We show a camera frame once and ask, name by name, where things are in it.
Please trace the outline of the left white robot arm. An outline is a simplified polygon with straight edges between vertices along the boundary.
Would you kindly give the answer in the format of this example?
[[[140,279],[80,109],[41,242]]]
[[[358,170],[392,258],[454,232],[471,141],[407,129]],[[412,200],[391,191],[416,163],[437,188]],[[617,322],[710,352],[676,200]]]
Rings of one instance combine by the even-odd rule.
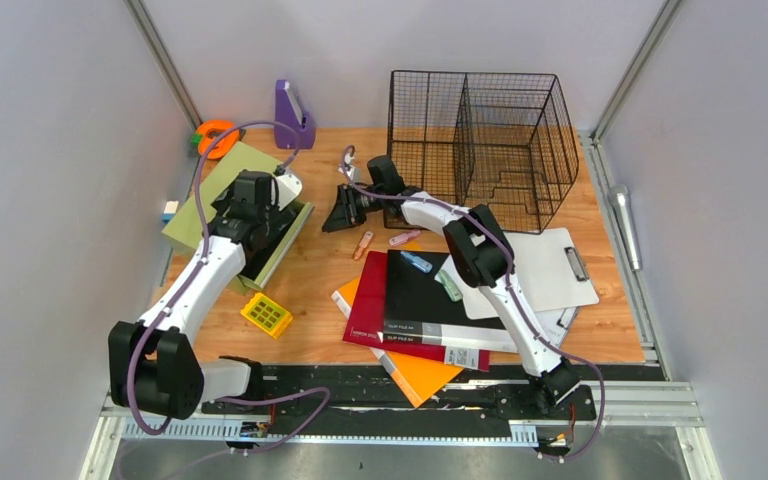
[[[259,363],[222,357],[202,364],[193,344],[222,291],[252,263],[268,257],[295,221],[301,181],[284,168],[243,170],[215,198],[203,238],[170,289],[135,322],[108,336],[110,395],[139,418],[148,412],[184,420],[204,402],[228,397],[243,413],[258,411],[266,386]]]

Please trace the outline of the blue highlighter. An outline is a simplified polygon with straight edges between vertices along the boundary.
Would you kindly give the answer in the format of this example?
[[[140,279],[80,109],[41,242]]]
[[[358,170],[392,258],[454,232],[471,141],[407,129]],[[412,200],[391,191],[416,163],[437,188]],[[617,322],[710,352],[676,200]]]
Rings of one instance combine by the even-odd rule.
[[[415,253],[412,253],[409,251],[401,251],[400,256],[409,265],[411,265],[412,267],[416,268],[417,270],[419,270],[424,274],[430,273],[433,269],[433,265],[429,261],[425,260],[424,258],[422,258],[421,256]]]

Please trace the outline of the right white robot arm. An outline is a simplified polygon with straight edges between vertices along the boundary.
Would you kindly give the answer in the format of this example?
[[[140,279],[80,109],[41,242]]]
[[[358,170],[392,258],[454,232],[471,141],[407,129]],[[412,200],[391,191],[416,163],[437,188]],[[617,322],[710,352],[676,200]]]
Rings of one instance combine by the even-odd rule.
[[[488,206],[467,208],[408,186],[387,155],[372,158],[372,181],[354,180],[355,148],[348,146],[337,170],[347,182],[337,187],[335,203],[322,225],[326,233],[360,226],[379,210],[398,214],[412,225],[444,237],[457,274],[495,309],[526,374],[536,380],[531,403],[544,417],[556,417],[571,403],[580,377],[569,358],[553,345],[538,322],[516,277],[514,249]]]

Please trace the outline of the green drawer cabinet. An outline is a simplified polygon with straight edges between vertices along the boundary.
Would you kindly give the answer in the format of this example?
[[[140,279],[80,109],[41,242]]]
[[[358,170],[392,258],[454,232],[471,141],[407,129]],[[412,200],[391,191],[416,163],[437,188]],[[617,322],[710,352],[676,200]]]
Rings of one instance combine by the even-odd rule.
[[[245,266],[229,288],[240,294],[263,290],[314,210],[312,203],[303,202],[298,196],[289,205],[298,209],[298,216],[277,247],[267,255],[248,254],[250,230],[265,223],[274,212],[282,211],[277,203],[275,178],[265,180],[279,166],[280,162],[273,157],[237,143],[202,181],[199,191],[166,224],[163,236],[181,255],[200,252],[203,228],[196,205],[200,199],[209,234],[230,238],[242,246],[245,254]]]

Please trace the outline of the pink highlighter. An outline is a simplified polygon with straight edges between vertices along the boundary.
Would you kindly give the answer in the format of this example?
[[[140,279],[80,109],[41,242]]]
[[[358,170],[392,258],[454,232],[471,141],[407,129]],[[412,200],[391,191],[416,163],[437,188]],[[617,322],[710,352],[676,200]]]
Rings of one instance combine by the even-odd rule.
[[[391,247],[399,247],[416,240],[422,234],[421,230],[413,229],[394,235],[388,239],[388,244]]]

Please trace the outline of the green highlighter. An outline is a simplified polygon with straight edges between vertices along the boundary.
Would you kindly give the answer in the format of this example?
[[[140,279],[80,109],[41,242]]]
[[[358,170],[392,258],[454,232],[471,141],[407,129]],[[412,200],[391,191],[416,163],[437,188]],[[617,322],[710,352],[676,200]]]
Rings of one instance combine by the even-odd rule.
[[[446,295],[452,302],[460,302],[463,299],[457,283],[444,269],[440,269],[436,273],[435,280],[443,286]]]

